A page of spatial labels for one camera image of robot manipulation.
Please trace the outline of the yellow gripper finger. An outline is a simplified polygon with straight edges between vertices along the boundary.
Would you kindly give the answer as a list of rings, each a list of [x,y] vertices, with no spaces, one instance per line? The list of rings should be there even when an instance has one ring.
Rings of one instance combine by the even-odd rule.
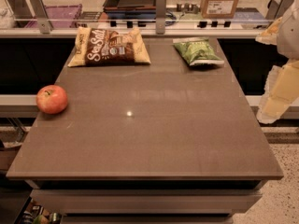
[[[298,98],[299,61],[288,60],[282,67],[274,65],[264,86],[264,94],[256,114],[257,120],[262,124],[274,123]]]
[[[276,19],[274,22],[272,22],[265,31],[258,34],[255,38],[255,40],[259,43],[265,44],[265,45],[276,45],[277,43],[277,36],[278,36],[278,30],[280,23],[282,21],[282,18]]]

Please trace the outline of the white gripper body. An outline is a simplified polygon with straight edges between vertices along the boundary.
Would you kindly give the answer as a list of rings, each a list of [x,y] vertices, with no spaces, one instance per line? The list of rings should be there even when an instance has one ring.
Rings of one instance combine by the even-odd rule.
[[[278,53],[299,59],[299,0],[294,0],[282,16],[277,35]]]

